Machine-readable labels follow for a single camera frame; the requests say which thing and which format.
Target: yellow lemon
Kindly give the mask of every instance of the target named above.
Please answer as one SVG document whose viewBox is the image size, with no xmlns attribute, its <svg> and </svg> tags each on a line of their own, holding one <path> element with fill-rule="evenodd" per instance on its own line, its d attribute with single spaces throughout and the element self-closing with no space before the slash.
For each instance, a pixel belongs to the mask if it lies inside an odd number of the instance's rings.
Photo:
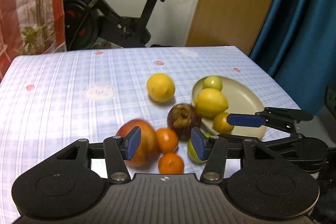
<svg viewBox="0 0 336 224">
<path fill-rule="evenodd" d="M 229 113 L 222 112 L 215 116 L 213 119 L 212 128 L 221 134 L 231 134 L 235 126 L 231 126 L 227 123 L 227 116 Z"/>
<path fill-rule="evenodd" d="M 196 110 L 204 117 L 213 119 L 229 107 L 224 94 L 213 88 L 201 90 L 195 99 Z"/>
<path fill-rule="evenodd" d="M 156 73 L 149 77 L 146 87 L 149 97 L 157 103 L 168 101 L 175 93 L 174 82 L 164 73 Z"/>
</svg>

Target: table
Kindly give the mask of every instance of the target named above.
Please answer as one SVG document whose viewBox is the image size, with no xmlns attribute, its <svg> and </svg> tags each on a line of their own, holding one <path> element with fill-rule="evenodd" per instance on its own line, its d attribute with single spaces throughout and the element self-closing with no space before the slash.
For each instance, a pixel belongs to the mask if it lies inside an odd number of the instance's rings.
<svg viewBox="0 0 336 224">
<path fill-rule="evenodd" d="M 157 72 L 173 79 L 175 103 L 159 106 L 148 98 L 146 81 Z M 190 103 L 194 83 L 207 75 L 241 82 L 264 106 L 298 108 L 234 46 L 84 50 L 17 57 L 0 84 L 0 223 L 11 223 L 19 216 L 11 187 L 20 174 L 79 138 L 102 142 L 134 118 L 149 121 L 155 129 L 166 127 L 170 108 Z M 88 99 L 89 89 L 102 87 L 114 96 Z M 269 128 L 263 140 L 286 136 Z M 186 144 L 180 143 L 177 153 L 184 160 L 184 172 L 199 177 L 203 166 L 189 161 Z M 104 160 L 93 160 L 92 169 L 106 177 Z M 228 160 L 225 176 L 238 169 L 239 160 Z M 157 173 L 157 163 L 129 171 L 131 176 Z"/>
</svg>

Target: blue gripper pad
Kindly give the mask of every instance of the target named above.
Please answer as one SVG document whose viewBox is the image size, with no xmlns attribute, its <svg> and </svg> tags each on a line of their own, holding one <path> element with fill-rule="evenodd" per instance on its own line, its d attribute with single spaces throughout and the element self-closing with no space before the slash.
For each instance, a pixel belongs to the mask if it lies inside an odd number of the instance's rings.
<svg viewBox="0 0 336 224">
<path fill-rule="evenodd" d="M 240 127 L 261 127 L 266 124 L 263 118 L 255 115 L 230 114 L 226 120 L 229 125 Z"/>
<path fill-rule="evenodd" d="M 134 127 L 127 136 L 129 134 L 131 134 L 131 137 L 128 139 L 128 145 L 126 147 L 126 160 L 131 160 L 139 147 L 141 142 L 141 128 Z"/>
<path fill-rule="evenodd" d="M 200 160 L 206 160 L 205 158 L 206 141 L 200 135 L 198 135 L 195 129 L 191 129 L 191 143 L 195 149 L 198 158 Z"/>
</svg>

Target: red apple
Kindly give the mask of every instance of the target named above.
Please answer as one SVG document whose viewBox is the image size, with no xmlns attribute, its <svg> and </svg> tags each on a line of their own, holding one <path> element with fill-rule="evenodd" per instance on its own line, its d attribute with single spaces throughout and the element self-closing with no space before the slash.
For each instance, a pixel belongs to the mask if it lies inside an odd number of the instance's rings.
<svg viewBox="0 0 336 224">
<path fill-rule="evenodd" d="M 147 158 L 156 154 L 159 150 L 155 131 L 153 127 L 145 120 L 130 120 L 118 130 L 116 135 L 125 137 L 135 126 L 141 128 L 141 142 L 136 153 L 134 154 L 133 159 L 126 161 L 127 165 L 132 167 L 138 167 L 145 164 L 147 162 Z"/>
</svg>

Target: oval plate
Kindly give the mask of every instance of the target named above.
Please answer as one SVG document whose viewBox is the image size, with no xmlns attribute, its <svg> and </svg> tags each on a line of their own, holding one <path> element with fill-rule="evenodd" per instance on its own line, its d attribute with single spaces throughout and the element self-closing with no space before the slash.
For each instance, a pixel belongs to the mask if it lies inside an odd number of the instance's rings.
<svg viewBox="0 0 336 224">
<path fill-rule="evenodd" d="M 246 86 L 235 81 L 231 78 L 218 76 L 223 82 L 222 93 L 226 96 L 229 103 L 229 108 L 226 110 L 228 113 L 239 113 L 239 114 L 254 114 L 258 111 L 264 110 L 264 105 L 260 99 Z M 196 99 L 199 92 L 202 90 L 203 82 L 207 77 L 204 77 L 196 82 L 192 90 L 192 104 L 195 105 L 194 100 Z M 203 124 L 213 135 L 218 135 L 219 133 L 212 129 L 213 120 L 202 118 Z M 238 127 L 232 130 L 233 135 L 257 137 L 262 139 L 265 135 L 267 127 L 261 126 L 259 128 L 252 127 Z"/>
</svg>

